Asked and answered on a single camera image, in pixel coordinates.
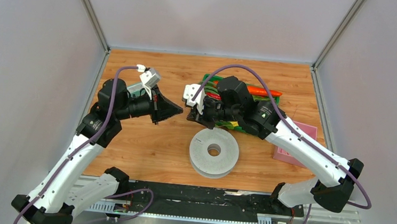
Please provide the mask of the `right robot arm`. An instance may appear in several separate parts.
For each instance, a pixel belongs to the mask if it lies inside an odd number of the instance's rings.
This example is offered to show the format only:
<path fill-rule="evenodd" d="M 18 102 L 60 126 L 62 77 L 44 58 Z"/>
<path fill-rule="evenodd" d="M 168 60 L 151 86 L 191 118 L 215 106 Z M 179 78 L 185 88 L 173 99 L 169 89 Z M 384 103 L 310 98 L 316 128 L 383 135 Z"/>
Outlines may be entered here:
<path fill-rule="evenodd" d="M 189 121 L 209 129 L 218 122 L 237 122 L 244 132 L 287 151 L 315 175 L 296 184 L 279 183 L 269 202 L 273 212 L 282 214 L 290 207 L 313 203 L 334 213 L 344 209 L 364 167 L 360 160 L 345 159 L 326 149 L 283 111 L 276 111 L 271 101 L 255 100 L 237 77 L 221 79 L 216 89 L 219 99 L 207 96 L 199 84 L 185 86 L 182 98 L 190 108 Z"/>

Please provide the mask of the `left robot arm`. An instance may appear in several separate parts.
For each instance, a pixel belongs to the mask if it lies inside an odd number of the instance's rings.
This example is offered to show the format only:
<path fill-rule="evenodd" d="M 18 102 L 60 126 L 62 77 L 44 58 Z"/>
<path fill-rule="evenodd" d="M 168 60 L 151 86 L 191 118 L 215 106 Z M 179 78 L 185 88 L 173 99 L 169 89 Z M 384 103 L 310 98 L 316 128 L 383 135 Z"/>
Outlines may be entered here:
<path fill-rule="evenodd" d="M 78 190 L 73 185 L 87 166 L 122 130 L 121 121 L 149 116 L 154 124 L 183 112 L 163 96 L 158 86 L 135 97 L 125 81 L 109 79 L 98 92 L 98 101 L 82 119 L 66 152 L 45 179 L 29 194 L 18 194 L 11 205 L 19 219 L 31 224 L 72 224 L 84 210 L 103 198 L 133 199 L 129 176 L 110 167 Z"/>

